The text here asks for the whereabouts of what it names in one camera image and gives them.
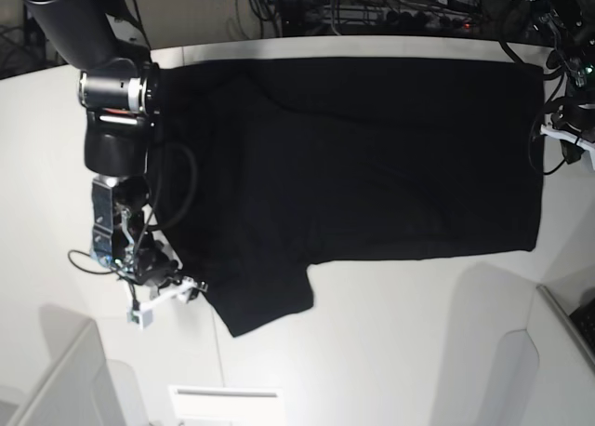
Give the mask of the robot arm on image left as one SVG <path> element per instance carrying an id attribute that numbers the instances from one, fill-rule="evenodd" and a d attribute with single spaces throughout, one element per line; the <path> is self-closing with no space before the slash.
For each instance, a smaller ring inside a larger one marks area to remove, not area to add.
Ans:
<path id="1" fill-rule="evenodd" d="M 169 151 L 191 151 L 161 135 L 160 69 L 137 0 L 22 1 L 58 54 L 80 73 L 84 160 L 95 175 L 90 257 L 125 282 L 134 315 L 154 303 L 205 293 L 206 283 L 186 276 L 153 236 L 168 223 L 152 224 L 163 188 L 148 182 L 147 162 L 164 160 Z M 152 302 L 139 301 L 140 286 L 152 290 Z"/>

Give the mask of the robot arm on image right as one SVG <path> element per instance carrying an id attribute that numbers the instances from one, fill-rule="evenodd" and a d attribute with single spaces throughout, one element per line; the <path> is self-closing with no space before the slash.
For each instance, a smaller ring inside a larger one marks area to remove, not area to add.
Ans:
<path id="1" fill-rule="evenodd" d="M 505 28 L 519 7 L 527 6 L 537 29 L 552 43 L 543 73 L 545 81 L 560 79 L 560 97 L 548 98 L 530 129 L 530 139 L 548 137 L 561 145 L 561 164 L 584 154 L 594 159 L 594 0 L 509 0 L 498 18 L 498 43 L 518 65 L 524 61 L 509 46 Z"/>

